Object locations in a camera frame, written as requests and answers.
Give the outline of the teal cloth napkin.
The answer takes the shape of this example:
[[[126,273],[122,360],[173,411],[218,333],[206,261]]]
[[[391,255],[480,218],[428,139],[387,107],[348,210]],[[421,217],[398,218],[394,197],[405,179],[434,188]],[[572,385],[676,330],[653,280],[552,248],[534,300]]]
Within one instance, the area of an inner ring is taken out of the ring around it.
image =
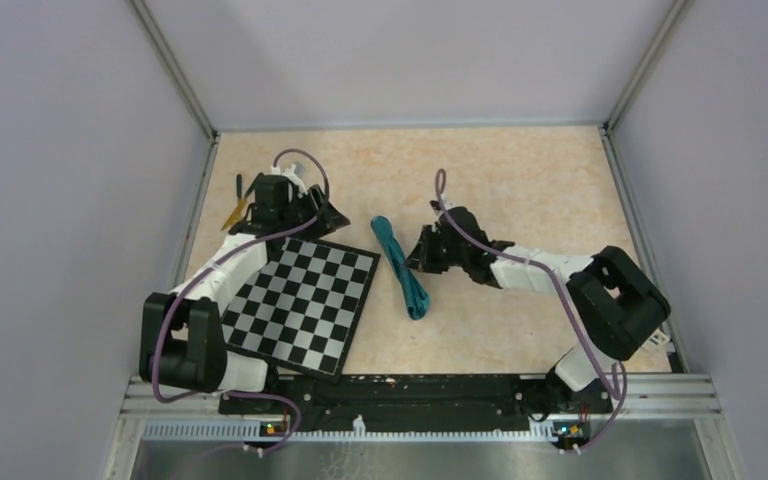
[[[400,284],[408,317],[414,321],[423,319],[430,310],[431,299],[419,280],[405,266],[407,257],[396,239],[391,221],[378,215],[370,220],[370,228]]]

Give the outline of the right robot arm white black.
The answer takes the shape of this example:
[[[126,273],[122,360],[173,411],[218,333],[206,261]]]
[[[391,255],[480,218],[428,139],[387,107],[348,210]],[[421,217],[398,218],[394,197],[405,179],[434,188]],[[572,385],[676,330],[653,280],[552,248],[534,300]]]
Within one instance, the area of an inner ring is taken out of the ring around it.
[[[492,240],[465,207],[444,211],[432,204],[436,221],[422,228],[406,268],[442,274],[461,268],[484,286],[558,296],[578,340],[552,367],[549,404],[572,412],[587,386],[625,362],[668,319],[671,305],[629,254],[606,246],[592,255],[562,255]]]

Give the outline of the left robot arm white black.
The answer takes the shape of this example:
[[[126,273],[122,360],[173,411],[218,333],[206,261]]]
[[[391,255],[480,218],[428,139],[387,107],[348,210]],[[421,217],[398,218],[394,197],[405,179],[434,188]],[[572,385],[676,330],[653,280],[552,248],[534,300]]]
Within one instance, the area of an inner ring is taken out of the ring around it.
[[[328,181],[305,186],[277,168],[257,175],[246,195],[216,253],[172,291],[145,300],[138,370],[154,390],[242,391],[263,414],[277,407],[281,388],[267,377],[265,361],[228,350],[223,315],[246,281],[279,257],[286,238],[318,239],[350,221],[331,204]]]

